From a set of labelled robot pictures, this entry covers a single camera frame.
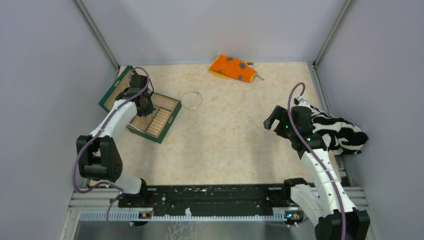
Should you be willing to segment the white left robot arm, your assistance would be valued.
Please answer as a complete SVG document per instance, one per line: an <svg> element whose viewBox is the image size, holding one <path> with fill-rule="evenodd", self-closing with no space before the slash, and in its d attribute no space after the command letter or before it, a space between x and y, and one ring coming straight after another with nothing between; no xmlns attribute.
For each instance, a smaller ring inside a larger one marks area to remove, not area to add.
<svg viewBox="0 0 424 240"><path fill-rule="evenodd" d="M128 123L145 113L151 104L148 87L151 82L148 73L129 73L129 86L115 99L115 102L98 127L90 134L76 140L77 157L72 166L72 186L75 192L87 194L104 185L119 191L119 200L131 200L138 207L150 202L145 180L124 170L123 161L116 146Z"/></svg>

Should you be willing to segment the silver bangle with pearls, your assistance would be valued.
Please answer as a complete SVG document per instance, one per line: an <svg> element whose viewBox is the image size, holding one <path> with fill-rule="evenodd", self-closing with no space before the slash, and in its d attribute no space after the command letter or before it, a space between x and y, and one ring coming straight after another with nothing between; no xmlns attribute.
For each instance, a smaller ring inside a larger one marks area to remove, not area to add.
<svg viewBox="0 0 424 240"><path fill-rule="evenodd" d="M203 96L198 90L188 91L181 96L180 102L185 109L194 110L203 103Z"/></svg>

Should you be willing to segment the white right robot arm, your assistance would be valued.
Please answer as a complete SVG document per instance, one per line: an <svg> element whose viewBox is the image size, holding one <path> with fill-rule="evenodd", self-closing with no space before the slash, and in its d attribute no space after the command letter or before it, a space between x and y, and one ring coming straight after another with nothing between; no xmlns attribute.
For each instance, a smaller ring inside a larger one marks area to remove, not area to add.
<svg viewBox="0 0 424 240"><path fill-rule="evenodd" d="M278 121L276 135L288 139L313 177L315 191L303 178L284 181L281 199L298 205L314 226L318 240L364 240L371 224L366 210L359 210L344 190L331 164L323 138L313 132L308 105L284 108L276 105L263 122L266 130Z"/></svg>

